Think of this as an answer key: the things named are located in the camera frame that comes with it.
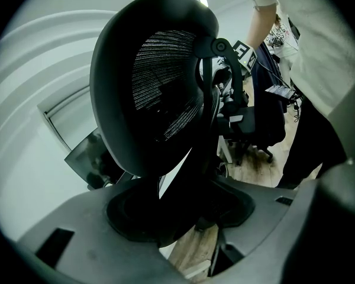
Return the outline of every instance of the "gray plastic surface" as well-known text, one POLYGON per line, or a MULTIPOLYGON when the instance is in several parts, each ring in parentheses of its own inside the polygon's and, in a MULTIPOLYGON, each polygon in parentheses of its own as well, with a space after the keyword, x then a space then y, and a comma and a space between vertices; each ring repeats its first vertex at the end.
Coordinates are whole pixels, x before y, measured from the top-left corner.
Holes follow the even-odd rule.
POLYGON ((233 245, 242 255, 248 255, 266 236, 275 229, 287 213, 289 206, 276 202, 284 196, 294 199, 296 192, 288 189, 265 188, 228 179, 226 183, 250 195, 255 201, 255 210, 239 227, 223 229, 227 244, 233 245))
MULTIPOLYGON (((315 182, 303 184, 297 196, 295 191, 232 179, 220 182, 248 193, 256 209, 241 226, 223 230, 226 242, 246 257, 209 281, 278 283, 284 261, 304 223, 315 182), (280 196, 294 198, 292 205, 276 202, 280 196)), ((155 243, 130 242, 109 225, 105 215, 108 201, 137 185, 138 181, 132 180, 70 199, 27 232, 20 246, 36 253, 55 229, 62 228, 75 232, 55 268, 67 277, 92 284, 188 283, 155 243)))
POLYGON ((243 115, 239 116, 230 116, 230 123, 241 122, 243 120, 243 115))
POLYGON ((108 223, 104 208, 126 184, 78 195, 46 216, 21 239, 35 253, 56 228, 74 231, 56 270, 82 283, 188 283, 162 256, 156 243, 135 243, 108 223))
POLYGON ((316 181, 302 184, 284 217, 262 243, 244 259, 206 283, 280 283, 285 261, 304 225, 316 186, 316 181))

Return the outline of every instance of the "white wall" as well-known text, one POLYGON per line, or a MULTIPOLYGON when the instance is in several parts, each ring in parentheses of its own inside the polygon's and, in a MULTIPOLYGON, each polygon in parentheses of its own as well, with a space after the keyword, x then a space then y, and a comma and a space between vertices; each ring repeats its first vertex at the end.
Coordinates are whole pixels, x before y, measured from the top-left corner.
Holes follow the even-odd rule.
POLYGON ((74 149, 97 128, 89 90, 50 117, 70 149, 74 149))
POLYGON ((114 14, 52 14, 19 26, 0 41, 0 226, 13 240, 87 191, 64 162, 68 152, 41 112, 89 84, 93 48, 114 14))
POLYGON ((242 0, 222 12, 216 14, 220 24, 219 37, 226 38, 230 44, 237 40, 245 41, 251 24, 253 4, 242 0))

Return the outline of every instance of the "wooden floor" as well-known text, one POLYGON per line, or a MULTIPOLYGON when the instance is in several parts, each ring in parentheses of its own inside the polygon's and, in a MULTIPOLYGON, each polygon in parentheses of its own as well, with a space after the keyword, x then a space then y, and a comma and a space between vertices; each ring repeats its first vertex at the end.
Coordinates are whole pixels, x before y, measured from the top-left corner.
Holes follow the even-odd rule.
MULTIPOLYGON (((253 87, 251 79, 244 84, 244 89, 249 95, 249 106, 254 105, 253 87)), ((283 174, 283 167, 288 158, 289 149, 293 143, 298 123, 295 122, 296 111, 293 105, 288 108, 285 114, 285 139, 269 147, 273 153, 273 161, 267 162, 267 154, 259 151, 256 147, 250 146, 242 158, 236 156, 237 144, 228 146, 233 158, 233 163, 228 164, 230 176, 235 180, 247 183, 275 187, 283 174)), ((306 180, 314 179, 320 167, 314 170, 306 180)), ((212 227, 204 233, 198 233, 191 229, 179 241, 177 241, 169 260, 179 270, 184 272, 186 269, 197 266, 204 260, 211 260, 217 241, 218 227, 212 227)), ((206 279, 208 269, 201 272, 191 279, 198 283, 206 279)))

